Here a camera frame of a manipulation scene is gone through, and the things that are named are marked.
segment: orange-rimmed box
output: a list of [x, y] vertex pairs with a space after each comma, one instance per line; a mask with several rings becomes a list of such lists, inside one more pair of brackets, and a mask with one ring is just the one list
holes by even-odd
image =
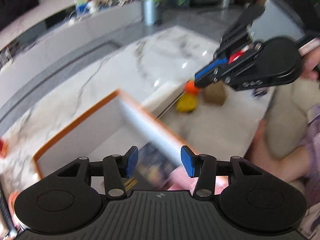
[[115, 90], [44, 144], [33, 161], [43, 178], [81, 156], [101, 161], [108, 155], [124, 155], [131, 146], [141, 148], [149, 141], [173, 163], [182, 164], [181, 146], [188, 144], [125, 92]]

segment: screw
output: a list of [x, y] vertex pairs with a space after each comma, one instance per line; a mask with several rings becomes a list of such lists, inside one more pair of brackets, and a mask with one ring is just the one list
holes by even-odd
[[209, 197], [209, 196], [212, 194], [212, 192], [211, 192], [211, 190], [202, 188], [202, 189], [197, 190], [197, 191], [196, 191], [196, 194], [197, 194], [199, 197]]
[[224, 82], [225, 82], [226, 84], [228, 84], [228, 83], [230, 82], [230, 80], [231, 80], [231, 78], [230, 78], [230, 77], [226, 77], [226, 79], [225, 79], [225, 81], [224, 81]]
[[120, 188], [113, 188], [111, 190], [108, 191], [108, 194], [111, 197], [120, 197], [124, 194], [124, 191]]
[[261, 49], [261, 47], [262, 47], [262, 44], [261, 44], [260, 42], [258, 42], [258, 43], [256, 44], [256, 46], [254, 46], [254, 49], [255, 49], [255, 50], [259, 50], [259, 49]]

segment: floor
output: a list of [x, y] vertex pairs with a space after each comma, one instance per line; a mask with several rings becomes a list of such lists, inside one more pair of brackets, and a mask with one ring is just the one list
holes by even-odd
[[242, 8], [237, 6], [230, 7], [226, 11], [221, 11], [217, 7], [168, 9], [164, 12], [163, 23], [159, 26], [145, 26], [143, 22], [131, 24], [96, 39], [58, 60], [19, 90], [0, 109], [0, 135], [3, 135], [18, 118], [52, 89], [120, 47], [175, 25], [181, 25], [214, 41], [220, 41], [223, 32], [241, 12]]

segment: beige couch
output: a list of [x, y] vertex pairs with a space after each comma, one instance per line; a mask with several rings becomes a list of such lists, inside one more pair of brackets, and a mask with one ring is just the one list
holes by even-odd
[[[320, 104], [318, 82], [298, 79], [277, 87], [266, 114], [267, 142], [274, 156], [283, 158], [298, 146], [308, 127], [307, 112], [316, 104]], [[301, 180], [291, 184], [304, 192]]]

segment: marble countertop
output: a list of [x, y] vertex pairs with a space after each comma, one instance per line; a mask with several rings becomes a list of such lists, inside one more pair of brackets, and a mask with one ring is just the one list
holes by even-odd
[[39, 180], [31, 159], [57, 132], [117, 88], [142, 103], [167, 83], [184, 83], [212, 60], [218, 43], [175, 26], [89, 65], [31, 107], [4, 134], [0, 172], [9, 192]]

